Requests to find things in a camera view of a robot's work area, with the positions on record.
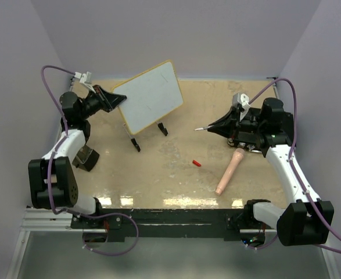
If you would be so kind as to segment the yellow framed whiteboard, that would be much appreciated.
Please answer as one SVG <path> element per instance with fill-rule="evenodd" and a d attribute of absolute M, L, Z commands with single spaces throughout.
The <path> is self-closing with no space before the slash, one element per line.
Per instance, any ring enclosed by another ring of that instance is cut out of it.
<path fill-rule="evenodd" d="M 132 135 L 138 134 L 184 103 L 171 60 L 115 85 L 112 93 L 127 97 L 119 105 L 119 111 Z"/>

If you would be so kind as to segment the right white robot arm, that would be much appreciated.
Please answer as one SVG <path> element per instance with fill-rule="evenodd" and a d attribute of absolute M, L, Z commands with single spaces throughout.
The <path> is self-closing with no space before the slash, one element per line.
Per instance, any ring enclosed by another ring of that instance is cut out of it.
<path fill-rule="evenodd" d="M 228 113 L 210 123 L 206 130 L 218 134 L 234 146 L 242 145 L 262 153 L 277 173 L 288 206 L 280 209 L 270 201 L 247 201 L 243 222 L 249 228 L 261 223 L 277 231 L 282 245 L 320 245 L 327 241 L 334 208 L 309 185 L 292 148 L 294 117 L 283 102 L 266 98 L 260 108 L 249 104 L 246 94 L 236 94 Z"/>

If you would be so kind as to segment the wire whiteboard stand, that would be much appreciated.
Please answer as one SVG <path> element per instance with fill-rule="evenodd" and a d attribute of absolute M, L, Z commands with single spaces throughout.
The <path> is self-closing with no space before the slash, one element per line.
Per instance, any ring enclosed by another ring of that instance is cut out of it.
<path fill-rule="evenodd" d="M 162 122 L 156 121 L 156 124 L 159 128 L 159 130 L 164 134 L 164 136 L 168 136 L 168 130 L 165 128 L 164 124 Z M 135 137 L 129 132 L 127 125 L 124 123 L 123 124 L 123 129 L 125 130 L 125 132 L 127 133 L 127 135 L 130 138 L 131 143 L 133 144 L 133 146 L 135 147 L 135 149 L 140 152 L 141 151 L 141 147 L 139 146 L 139 144 L 137 143 Z"/>

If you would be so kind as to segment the red marker cap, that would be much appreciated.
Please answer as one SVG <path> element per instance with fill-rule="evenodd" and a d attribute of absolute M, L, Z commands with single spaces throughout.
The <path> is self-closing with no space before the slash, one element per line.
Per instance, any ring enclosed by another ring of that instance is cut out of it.
<path fill-rule="evenodd" d="M 202 165 L 201 165 L 198 161 L 196 161 L 196 160 L 193 160 L 192 163 L 193 163 L 195 166 L 197 166 L 197 167 L 201 167 L 201 166 L 202 166 Z"/>

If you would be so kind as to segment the red whiteboard marker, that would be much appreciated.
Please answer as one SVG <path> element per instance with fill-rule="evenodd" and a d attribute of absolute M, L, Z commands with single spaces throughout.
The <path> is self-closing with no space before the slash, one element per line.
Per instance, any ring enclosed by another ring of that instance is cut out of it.
<path fill-rule="evenodd" d="M 203 130 L 207 130 L 209 127 L 199 127 L 199 128 L 195 128 L 194 131 L 203 131 Z"/>

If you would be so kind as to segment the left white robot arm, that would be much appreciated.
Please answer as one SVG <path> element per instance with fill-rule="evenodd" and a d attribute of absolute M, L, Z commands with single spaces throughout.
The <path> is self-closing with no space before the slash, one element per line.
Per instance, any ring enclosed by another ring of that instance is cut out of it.
<path fill-rule="evenodd" d="M 68 210 L 84 214 L 84 221 L 92 228 L 98 228 L 104 223 L 105 214 L 96 208 L 96 199 L 79 194 L 72 166 L 90 137 L 91 125 L 88 118 L 100 110 L 109 113 L 126 99 L 127 96 L 107 92 L 99 85 L 93 86 L 85 98 L 72 91 L 60 96 L 60 139 L 46 155 L 28 163 L 34 208 L 49 209 L 54 214 Z"/>

